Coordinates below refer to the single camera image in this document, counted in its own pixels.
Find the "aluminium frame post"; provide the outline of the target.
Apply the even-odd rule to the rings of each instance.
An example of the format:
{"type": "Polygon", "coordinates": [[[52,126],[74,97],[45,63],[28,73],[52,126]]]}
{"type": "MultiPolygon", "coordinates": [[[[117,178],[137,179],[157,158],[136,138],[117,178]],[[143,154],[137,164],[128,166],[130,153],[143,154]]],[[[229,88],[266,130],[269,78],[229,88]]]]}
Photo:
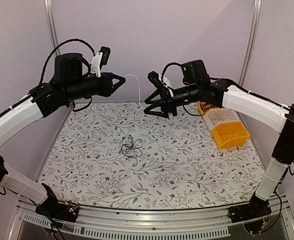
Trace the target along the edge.
{"type": "Polygon", "coordinates": [[[258,28],[259,28],[261,9],[262,9],[262,0],[254,0],[251,24],[249,28],[249,37],[248,37],[245,56],[244,56],[244,60],[243,60],[243,64],[242,64],[240,76],[239,76],[239,85],[241,87],[245,85],[247,73],[248,73],[251,58],[253,55],[255,41],[256,41],[258,28]]]}
{"type": "Polygon", "coordinates": [[[55,25],[55,19],[54,19],[54,11],[53,11],[53,5],[51,0],[44,0],[44,10],[45,10],[45,16],[49,31],[49,38],[51,41],[52,48],[55,49],[58,44],[58,35],[55,25]]]}

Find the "near yellow plastic bin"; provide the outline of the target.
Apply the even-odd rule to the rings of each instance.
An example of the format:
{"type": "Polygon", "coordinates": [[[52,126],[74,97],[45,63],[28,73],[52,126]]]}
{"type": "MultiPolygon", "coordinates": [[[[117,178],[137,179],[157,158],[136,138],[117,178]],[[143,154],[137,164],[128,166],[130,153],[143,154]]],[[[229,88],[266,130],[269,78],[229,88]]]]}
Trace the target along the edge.
{"type": "Polygon", "coordinates": [[[241,121],[222,122],[211,130],[216,145],[220,149],[242,147],[251,137],[241,121]]]}

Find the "right aluminium frame post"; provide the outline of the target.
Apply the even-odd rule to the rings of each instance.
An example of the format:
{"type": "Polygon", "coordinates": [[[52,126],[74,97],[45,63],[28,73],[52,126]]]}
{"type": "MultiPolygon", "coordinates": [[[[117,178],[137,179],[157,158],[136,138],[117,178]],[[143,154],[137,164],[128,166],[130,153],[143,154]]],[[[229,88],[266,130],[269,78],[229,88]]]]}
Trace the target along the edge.
{"type": "Polygon", "coordinates": [[[262,9],[262,0],[254,0],[251,24],[249,28],[249,37],[248,37],[245,56],[244,56],[244,60],[243,60],[243,64],[242,64],[240,76],[239,76],[239,85],[241,87],[245,85],[247,73],[248,73],[251,58],[253,55],[255,41],[256,41],[258,28],[259,28],[261,9],[262,9]]]}

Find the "yellow plastic bin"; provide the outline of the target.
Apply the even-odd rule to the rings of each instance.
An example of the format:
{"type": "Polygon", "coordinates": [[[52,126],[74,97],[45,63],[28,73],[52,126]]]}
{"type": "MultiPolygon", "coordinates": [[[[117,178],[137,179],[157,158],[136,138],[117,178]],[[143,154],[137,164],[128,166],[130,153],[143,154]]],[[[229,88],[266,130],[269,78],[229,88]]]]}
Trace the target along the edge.
{"type": "Polygon", "coordinates": [[[222,122],[211,130],[216,145],[220,149],[242,147],[251,137],[241,121],[222,122]]]}
{"type": "Polygon", "coordinates": [[[200,116],[204,116],[210,110],[218,109],[218,107],[212,104],[207,104],[206,102],[201,101],[197,103],[197,108],[200,116]]]}

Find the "left aluminium frame post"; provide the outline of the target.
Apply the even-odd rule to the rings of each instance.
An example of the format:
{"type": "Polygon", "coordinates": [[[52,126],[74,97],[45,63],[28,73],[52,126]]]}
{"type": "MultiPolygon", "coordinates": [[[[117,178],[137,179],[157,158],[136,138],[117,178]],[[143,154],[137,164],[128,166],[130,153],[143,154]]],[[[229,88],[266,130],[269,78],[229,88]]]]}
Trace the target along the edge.
{"type": "Polygon", "coordinates": [[[44,0],[44,10],[45,10],[45,16],[49,31],[49,38],[51,41],[52,48],[55,49],[58,44],[58,35],[55,25],[55,19],[54,19],[54,11],[53,11],[53,5],[51,0],[44,0]]]}

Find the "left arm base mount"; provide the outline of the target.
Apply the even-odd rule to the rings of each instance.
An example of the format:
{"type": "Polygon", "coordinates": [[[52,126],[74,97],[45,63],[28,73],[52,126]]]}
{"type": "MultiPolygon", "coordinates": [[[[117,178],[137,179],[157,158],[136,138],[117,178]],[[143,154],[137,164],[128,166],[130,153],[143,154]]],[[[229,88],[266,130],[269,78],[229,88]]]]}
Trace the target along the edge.
{"type": "Polygon", "coordinates": [[[48,185],[44,183],[41,185],[46,190],[47,198],[42,204],[37,205],[35,212],[50,219],[75,223],[78,218],[80,205],[71,200],[59,201],[48,185]]]}

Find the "white translucent plastic bin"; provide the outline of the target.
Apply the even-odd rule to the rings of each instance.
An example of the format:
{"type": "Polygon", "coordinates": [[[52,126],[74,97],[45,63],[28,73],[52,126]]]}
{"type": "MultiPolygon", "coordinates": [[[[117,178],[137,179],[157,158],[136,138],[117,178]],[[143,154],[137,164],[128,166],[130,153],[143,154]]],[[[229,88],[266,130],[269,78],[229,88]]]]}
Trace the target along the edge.
{"type": "Polygon", "coordinates": [[[211,109],[202,116],[204,122],[210,130],[222,123],[239,122],[238,114],[227,108],[211,109]]]}

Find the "floral patterned table mat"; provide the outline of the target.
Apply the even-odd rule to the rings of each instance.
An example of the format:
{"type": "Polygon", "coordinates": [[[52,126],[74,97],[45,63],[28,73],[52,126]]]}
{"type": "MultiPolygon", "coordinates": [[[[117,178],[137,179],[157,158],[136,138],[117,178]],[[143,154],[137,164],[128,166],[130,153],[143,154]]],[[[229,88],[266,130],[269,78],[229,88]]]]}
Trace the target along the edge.
{"type": "Polygon", "coordinates": [[[248,201],[264,174],[250,140],[219,149],[195,104],[145,115],[139,103],[93,103],[65,121],[38,181],[82,205],[190,209],[248,201]]]}

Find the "front aluminium rail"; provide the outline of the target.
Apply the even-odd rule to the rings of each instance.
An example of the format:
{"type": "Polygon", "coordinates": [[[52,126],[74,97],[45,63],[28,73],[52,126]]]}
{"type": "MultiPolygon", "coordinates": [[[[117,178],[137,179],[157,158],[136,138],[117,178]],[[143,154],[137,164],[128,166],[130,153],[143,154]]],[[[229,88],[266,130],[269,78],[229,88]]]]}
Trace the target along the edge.
{"type": "Polygon", "coordinates": [[[130,210],[83,206],[76,222],[61,230],[35,213],[25,199],[16,207],[11,240],[294,240],[294,216],[285,195],[269,200],[266,232],[253,234],[260,218],[232,222],[228,206],[174,210],[130,210]]]}

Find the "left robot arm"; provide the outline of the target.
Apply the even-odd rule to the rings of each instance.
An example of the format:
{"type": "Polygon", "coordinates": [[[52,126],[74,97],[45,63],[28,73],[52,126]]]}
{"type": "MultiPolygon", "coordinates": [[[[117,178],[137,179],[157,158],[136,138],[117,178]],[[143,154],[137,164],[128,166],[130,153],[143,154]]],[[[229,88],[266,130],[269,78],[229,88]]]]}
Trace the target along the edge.
{"type": "MultiPolygon", "coordinates": [[[[0,148],[12,137],[29,125],[46,118],[59,108],[74,108],[79,99],[91,100],[93,96],[110,97],[126,80],[111,72],[102,72],[108,62],[111,50],[103,46],[98,52],[82,39],[69,39],[60,44],[79,42],[92,52],[88,62],[81,53],[65,53],[55,57],[54,74],[31,89],[20,101],[0,113],[0,148]]],[[[75,212],[75,204],[59,201],[46,184],[40,184],[11,168],[0,155],[0,187],[18,196],[29,199],[50,217],[57,217],[61,211],[75,212]]]]}

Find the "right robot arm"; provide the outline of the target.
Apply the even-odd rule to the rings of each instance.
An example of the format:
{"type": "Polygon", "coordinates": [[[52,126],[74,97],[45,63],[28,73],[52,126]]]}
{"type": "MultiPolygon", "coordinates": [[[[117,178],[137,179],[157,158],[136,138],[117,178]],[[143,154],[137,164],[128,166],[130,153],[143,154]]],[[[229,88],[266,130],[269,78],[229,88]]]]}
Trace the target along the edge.
{"type": "Polygon", "coordinates": [[[178,65],[183,74],[181,88],[173,89],[164,81],[165,74],[150,72],[148,80],[156,90],[145,100],[147,115],[168,118],[177,115],[177,107],[205,102],[253,118],[279,133],[271,160],[259,183],[253,200],[246,206],[249,218],[256,218],[265,210],[265,203],[281,184],[294,160],[294,104],[286,106],[242,88],[228,78],[213,78],[204,62],[193,60],[178,65]]]}

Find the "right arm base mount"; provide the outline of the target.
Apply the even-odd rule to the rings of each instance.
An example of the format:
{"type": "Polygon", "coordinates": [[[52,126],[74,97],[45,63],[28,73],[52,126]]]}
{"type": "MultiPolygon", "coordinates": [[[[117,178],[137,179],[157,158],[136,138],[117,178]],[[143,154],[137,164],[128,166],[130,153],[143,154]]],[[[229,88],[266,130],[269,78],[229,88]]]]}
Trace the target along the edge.
{"type": "Polygon", "coordinates": [[[232,206],[228,209],[227,216],[232,223],[249,221],[244,224],[244,229],[252,235],[260,234],[271,219],[271,208],[268,200],[261,200],[255,194],[249,203],[232,206]]]}

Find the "far yellow plastic bin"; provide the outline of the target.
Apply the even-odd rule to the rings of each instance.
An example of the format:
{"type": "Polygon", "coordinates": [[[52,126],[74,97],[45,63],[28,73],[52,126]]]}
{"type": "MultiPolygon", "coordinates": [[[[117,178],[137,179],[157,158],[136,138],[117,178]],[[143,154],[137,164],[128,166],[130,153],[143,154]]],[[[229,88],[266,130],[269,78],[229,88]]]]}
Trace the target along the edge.
{"type": "Polygon", "coordinates": [[[218,107],[212,104],[207,104],[206,102],[201,101],[197,103],[197,108],[200,116],[204,116],[210,110],[218,109],[218,107]]]}

